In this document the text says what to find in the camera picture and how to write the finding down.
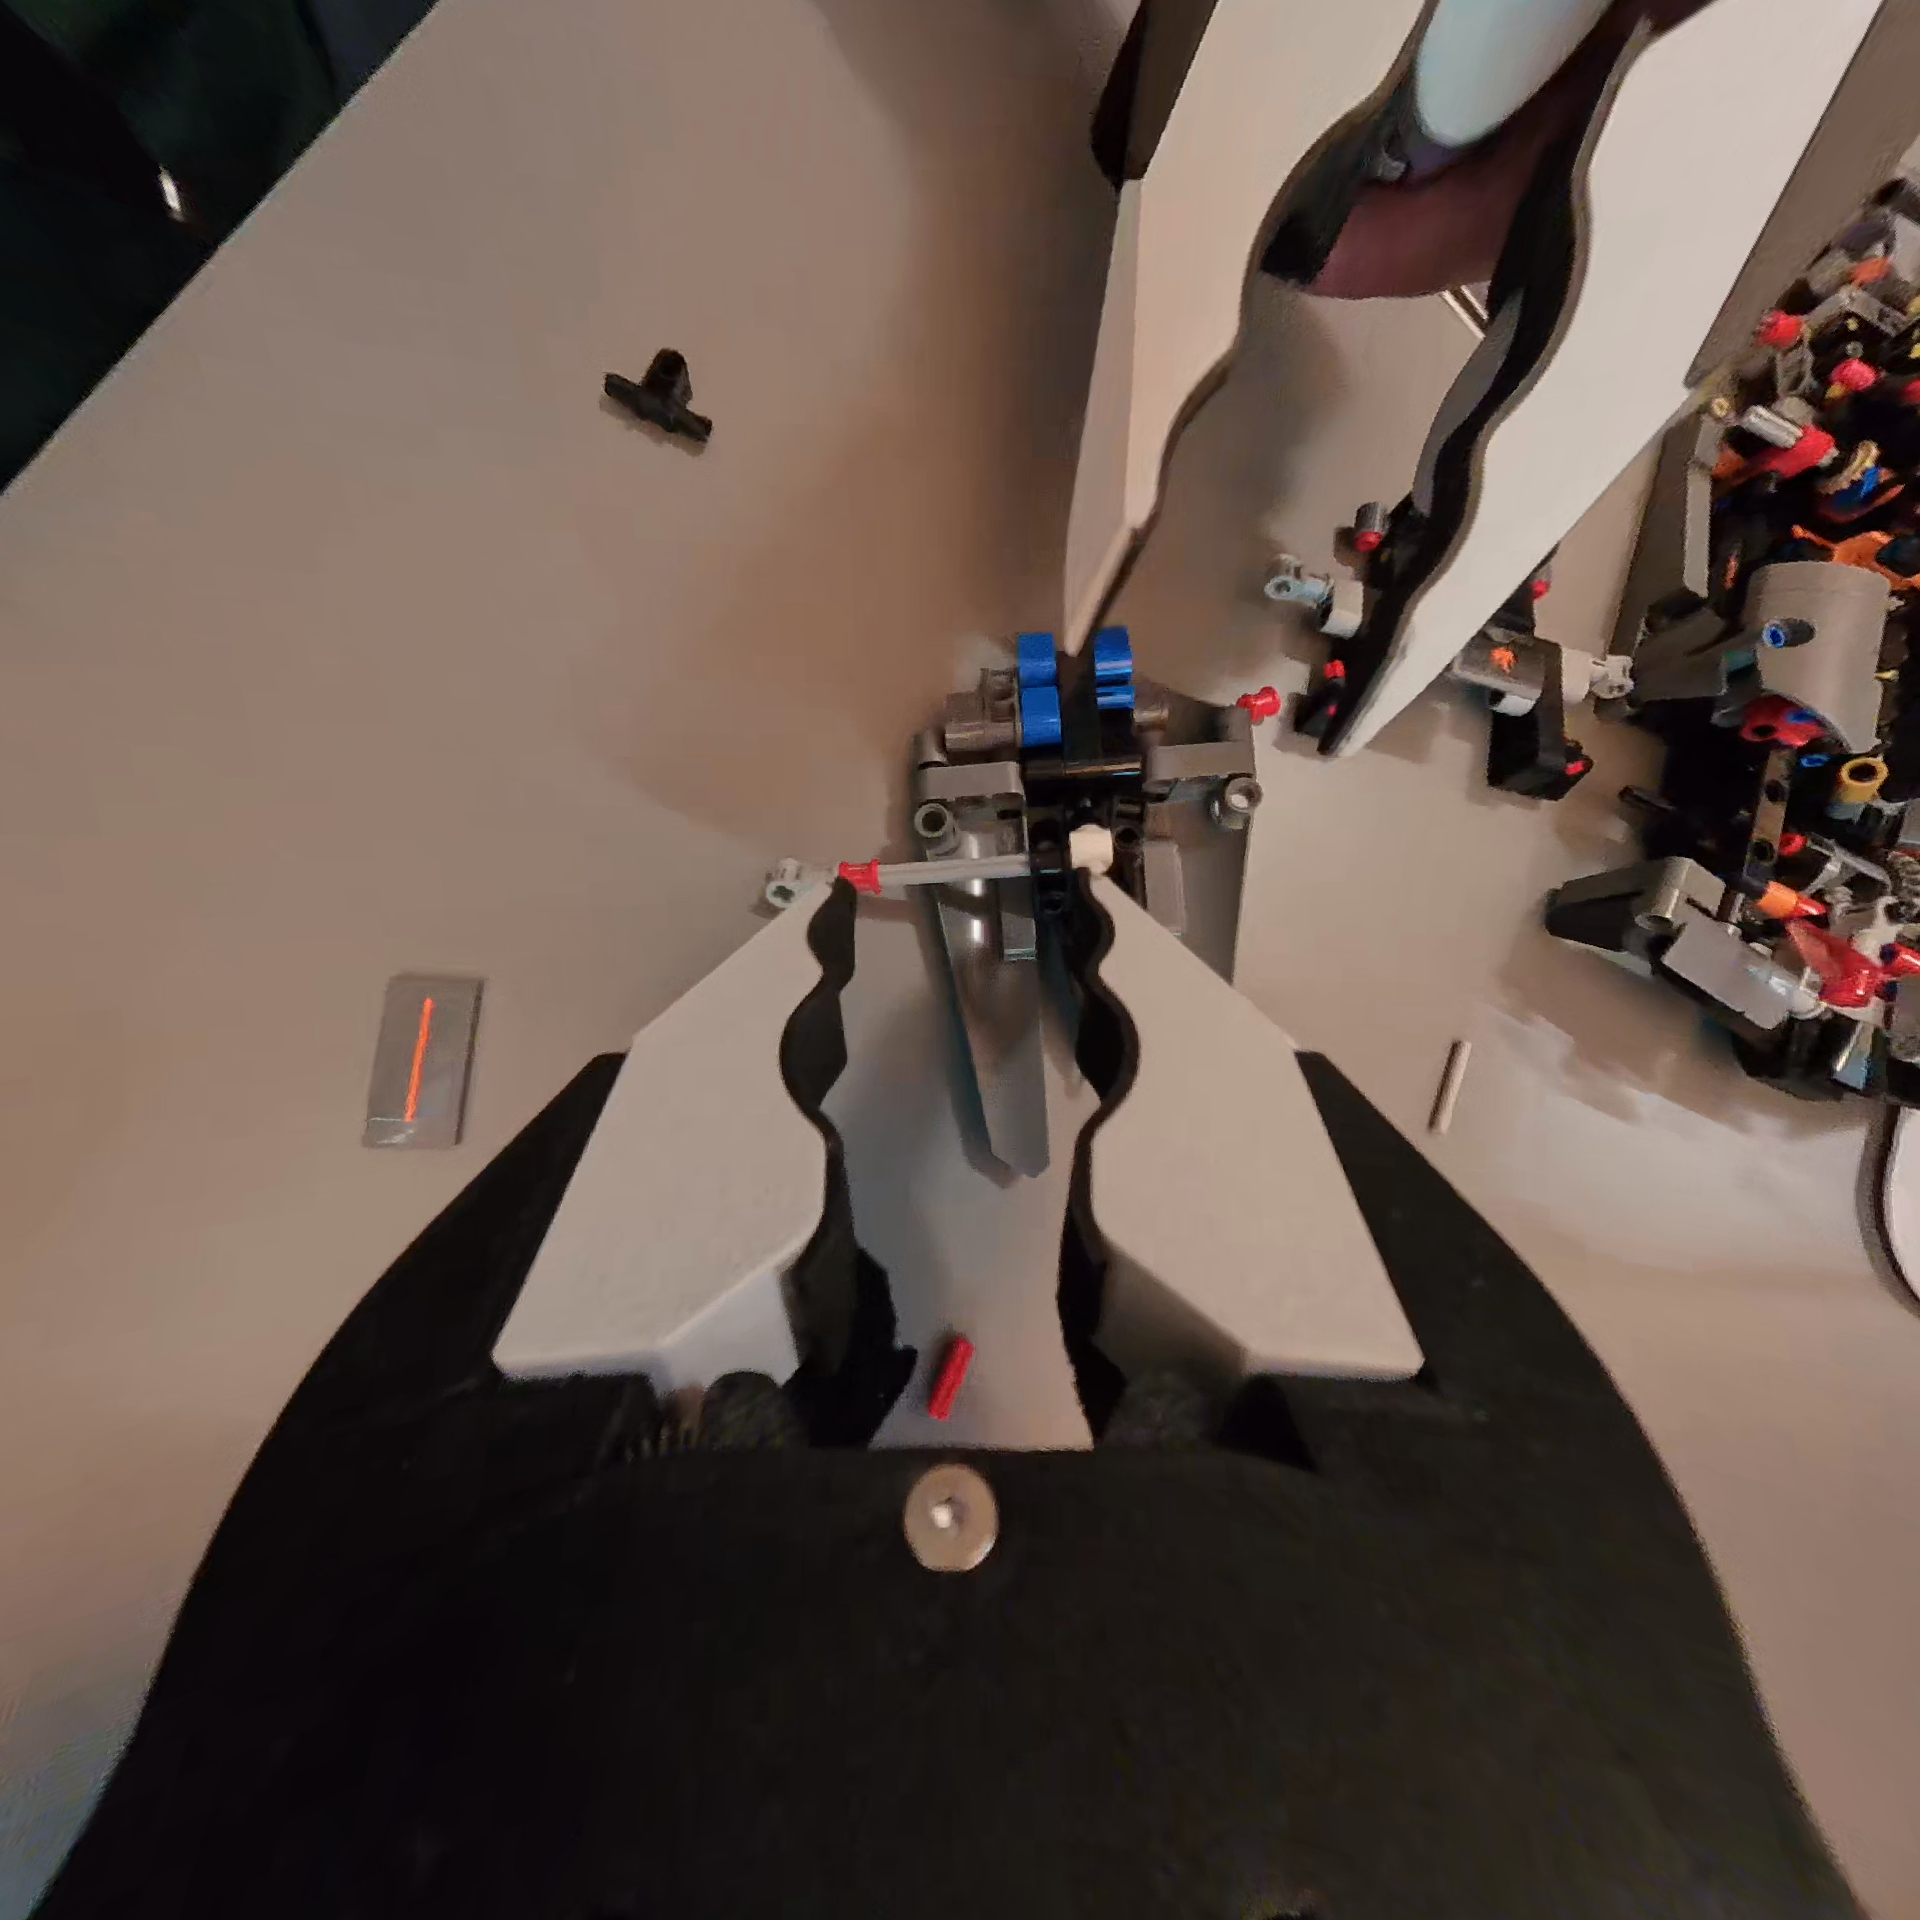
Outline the grey black lego subassembly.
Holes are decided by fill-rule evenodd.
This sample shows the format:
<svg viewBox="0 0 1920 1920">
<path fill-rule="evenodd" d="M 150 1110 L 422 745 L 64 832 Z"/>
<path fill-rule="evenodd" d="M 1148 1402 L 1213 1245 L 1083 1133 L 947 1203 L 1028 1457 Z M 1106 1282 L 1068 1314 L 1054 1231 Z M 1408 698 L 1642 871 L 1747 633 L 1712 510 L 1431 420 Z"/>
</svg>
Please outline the grey black lego subassembly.
<svg viewBox="0 0 1920 1920">
<path fill-rule="evenodd" d="M 1024 853 L 1032 883 L 935 888 L 939 935 L 985 1148 L 1008 1172 L 1049 1167 L 1043 1014 L 1068 991 L 1068 842 L 1111 838 L 1110 876 L 1223 980 L 1236 980 L 1259 728 L 1155 684 L 1130 633 L 1081 655 L 1024 633 L 1009 663 L 953 693 L 914 745 L 918 858 Z"/>
</svg>

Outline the partly built lego car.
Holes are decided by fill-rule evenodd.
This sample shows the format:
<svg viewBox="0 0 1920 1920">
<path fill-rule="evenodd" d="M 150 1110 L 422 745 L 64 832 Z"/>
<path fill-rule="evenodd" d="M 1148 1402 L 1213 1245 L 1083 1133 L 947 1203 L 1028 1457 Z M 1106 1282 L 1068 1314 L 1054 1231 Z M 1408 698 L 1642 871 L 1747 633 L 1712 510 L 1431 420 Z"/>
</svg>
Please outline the partly built lego car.
<svg viewBox="0 0 1920 1920">
<path fill-rule="evenodd" d="M 1662 751 L 1642 862 L 1550 893 L 1560 946 L 1689 998 L 1806 1101 L 1916 1113 L 1916 158 L 1684 422 L 1680 579 L 1618 698 Z"/>
</svg>

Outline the person's left hand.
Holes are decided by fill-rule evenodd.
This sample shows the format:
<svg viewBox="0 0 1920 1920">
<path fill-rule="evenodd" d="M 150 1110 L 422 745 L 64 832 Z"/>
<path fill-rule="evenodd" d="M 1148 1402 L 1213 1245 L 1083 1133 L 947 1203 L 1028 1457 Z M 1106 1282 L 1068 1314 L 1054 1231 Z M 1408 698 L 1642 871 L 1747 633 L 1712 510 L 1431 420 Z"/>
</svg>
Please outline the person's left hand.
<svg viewBox="0 0 1920 1920">
<path fill-rule="evenodd" d="M 1594 34 L 1500 131 L 1420 182 L 1368 183 L 1305 290 L 1325 301 L 1404 301 L 1489 284 L 1550 149 L 1594 112 L 1620 34 Z"/>
</svg>

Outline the person's green shirt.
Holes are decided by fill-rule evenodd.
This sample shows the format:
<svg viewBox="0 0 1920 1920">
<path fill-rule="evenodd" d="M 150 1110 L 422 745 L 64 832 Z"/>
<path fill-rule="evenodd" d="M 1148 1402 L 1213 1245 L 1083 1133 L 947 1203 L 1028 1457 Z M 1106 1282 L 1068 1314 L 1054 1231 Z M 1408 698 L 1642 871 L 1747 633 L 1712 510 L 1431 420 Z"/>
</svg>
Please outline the person's green shirt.
<svg viewBox="0 0 1920 1920">
<path fill-rule="evenodd" d="M 5 484 L 426 13 L 4 5 Z"/>
</svg>

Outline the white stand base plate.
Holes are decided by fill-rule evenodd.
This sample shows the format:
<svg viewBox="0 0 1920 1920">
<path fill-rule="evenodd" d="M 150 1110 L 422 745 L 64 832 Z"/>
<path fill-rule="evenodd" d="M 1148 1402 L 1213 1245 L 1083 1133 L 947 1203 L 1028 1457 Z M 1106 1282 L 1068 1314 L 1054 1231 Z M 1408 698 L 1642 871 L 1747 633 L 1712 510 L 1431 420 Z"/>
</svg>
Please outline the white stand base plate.
<svg viewBox="0 0 1920 1920">
<path fill-rule="evenodd" d="M 1879 1110 L 1860 1172 L 1860 1221 L 1875 1274 L 1917 1309 L 1917 1113 Z"/>
</svg>

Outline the metal axle with red bush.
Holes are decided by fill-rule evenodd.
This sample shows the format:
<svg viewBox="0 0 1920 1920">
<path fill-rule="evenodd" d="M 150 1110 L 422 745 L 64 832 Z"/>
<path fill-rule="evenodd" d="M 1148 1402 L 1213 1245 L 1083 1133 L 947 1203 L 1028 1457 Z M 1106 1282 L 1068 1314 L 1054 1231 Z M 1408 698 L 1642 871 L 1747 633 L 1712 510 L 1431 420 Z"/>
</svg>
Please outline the metal axle with red bush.
<svg viewBox="0 0 1920 1920">
<path fill-rule="evenodd" d="M 824 884 L 849 884 L 854 896 L 869 901 L 898 901 L 909 893 L 961 888 L 961 884 L 1002 884 L 1032 883 L 1034 863 L 1024 853 L 990 857 L 939 857 L 918 862 L 860 862 L 809 867 L 799 858 L 783 858 L 761 883 L 761 901 L 774 912 L 787 912 L 804 896 Z"/>
</svg>

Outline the black grey lego module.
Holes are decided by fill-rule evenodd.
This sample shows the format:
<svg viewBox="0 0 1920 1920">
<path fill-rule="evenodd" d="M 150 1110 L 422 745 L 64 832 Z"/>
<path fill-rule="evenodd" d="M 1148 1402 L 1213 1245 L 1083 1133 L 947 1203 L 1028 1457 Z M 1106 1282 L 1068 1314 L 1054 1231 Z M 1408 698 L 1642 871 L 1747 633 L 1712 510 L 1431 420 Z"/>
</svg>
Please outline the black grey lego module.
<svg viewBox="0 0 1920 1920">
<path fill-rule="evenodd" d="M 1368 612 L 1383 596 L 1423 524 L 1414 501 L 1394 509 L 1364 503 L 1336 531 L 1340 573 L 1310 570 L 1283 553 L 1270 566 L 1263 596 L 1309 615 L 1326 655 L 1292 705 L 1292 730 L 1325 740 L 1352 693 L 1352 650 Z M 1555 585 L 1551 548 L 1501 607 L 1451 658 L 1445 684 L 1475 696 L 1485 711 L 1485 782 L 1500 794 L 1556 803 L 1594 769 L 1594 757 L 1567 719 L 1572 710 L 1620 696 L 1625 655 L 1590 655 L 1542 636 L 1539 615 Z"/>
</svg>

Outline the black T-shaped lego pin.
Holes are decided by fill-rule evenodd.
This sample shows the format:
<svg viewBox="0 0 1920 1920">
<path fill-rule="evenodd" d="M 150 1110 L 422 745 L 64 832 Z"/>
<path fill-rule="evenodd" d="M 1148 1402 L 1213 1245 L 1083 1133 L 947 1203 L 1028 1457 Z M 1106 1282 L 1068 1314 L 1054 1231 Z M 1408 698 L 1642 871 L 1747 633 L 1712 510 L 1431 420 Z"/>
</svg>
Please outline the black T-shaped lego pin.
<svg viewBox="0 0 1920 1920">
<path fill-rule="evenodd" d="M 693 405 L 693 384 L 680 348 L 655 350 L 647 373 L 604 373 L 604 398 L 622 416 L 690 449 L 706 449 L 711 420 Z"/>
</svg>

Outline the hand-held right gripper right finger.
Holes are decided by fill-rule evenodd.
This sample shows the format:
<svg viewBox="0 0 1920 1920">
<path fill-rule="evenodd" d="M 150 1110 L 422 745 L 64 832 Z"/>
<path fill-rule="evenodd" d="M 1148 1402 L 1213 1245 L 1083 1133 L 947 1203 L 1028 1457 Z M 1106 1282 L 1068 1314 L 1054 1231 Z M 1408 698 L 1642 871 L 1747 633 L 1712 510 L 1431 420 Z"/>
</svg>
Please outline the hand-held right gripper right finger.
<svg viewBox="0 0 1920 1920">
<path fill-rule="evenodd" d="M 1207 1445 L 1262 1382 L 1417 1380 L 1425 1356 L 1304 1058 L 1110 876 L 1062 923 L 1076 1065 L 1058 1317 L 1097 1445 Z"/>
</svg>

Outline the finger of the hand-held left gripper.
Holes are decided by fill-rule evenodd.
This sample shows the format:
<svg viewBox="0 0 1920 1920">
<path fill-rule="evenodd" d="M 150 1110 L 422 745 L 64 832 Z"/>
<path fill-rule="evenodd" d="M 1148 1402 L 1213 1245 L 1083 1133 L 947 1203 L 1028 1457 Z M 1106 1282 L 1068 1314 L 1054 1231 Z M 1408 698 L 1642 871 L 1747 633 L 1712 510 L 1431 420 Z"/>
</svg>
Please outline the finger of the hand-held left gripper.
<svg viewBox="0 0 1920 1920">
<path fill-rule="evenodd" d="M 1141 34 L 1134 131 L 1071 486 L 1079 655 L 1158 515 L 1164 468 L 1237 350 L 1246 293 L 1331 154 L 1359 152 L 1431 5 L 1173 5 Z"/>
<path fill-rule="evenodd" d="M 1448 673 L 1890 161 L 1892 5 L 1727 4 L 1636 26 L 1533 175 L 1321 757 L 1364 751 Z"/>
</svg>

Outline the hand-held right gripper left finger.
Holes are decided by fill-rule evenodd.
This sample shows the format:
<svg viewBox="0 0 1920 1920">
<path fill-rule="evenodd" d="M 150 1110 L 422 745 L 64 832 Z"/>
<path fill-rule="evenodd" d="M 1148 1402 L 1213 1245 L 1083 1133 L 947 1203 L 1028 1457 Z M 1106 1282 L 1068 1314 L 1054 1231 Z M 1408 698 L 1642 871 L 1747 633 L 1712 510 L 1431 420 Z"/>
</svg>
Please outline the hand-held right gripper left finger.
<svg viewBox="0 0 1920 1920">
<path fill-rule="evenodd" d="M 818 1446 L 877 1440 L 915 1368 L 828 1116 L 855 888 L 805 888 L 630 1042 L 495 1346 L 515 1382 L 766 1376 Z"/>
</svg>

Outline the dark tile with orange stripe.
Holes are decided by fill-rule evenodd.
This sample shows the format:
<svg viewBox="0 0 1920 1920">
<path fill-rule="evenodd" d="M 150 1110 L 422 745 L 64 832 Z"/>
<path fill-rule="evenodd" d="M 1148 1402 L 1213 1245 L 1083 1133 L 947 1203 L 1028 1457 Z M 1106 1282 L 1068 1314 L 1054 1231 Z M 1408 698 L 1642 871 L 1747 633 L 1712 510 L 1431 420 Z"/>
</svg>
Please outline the dark tile with orange stripe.
<svg viewBox="0 0 1920 1920">
<path fill-rule="evenodd" d="M 397 974 L 387 981 L 367 1093 L 365 1146 L 447 1152 L 463 1144 L 485 980 Z"/>
</svg>

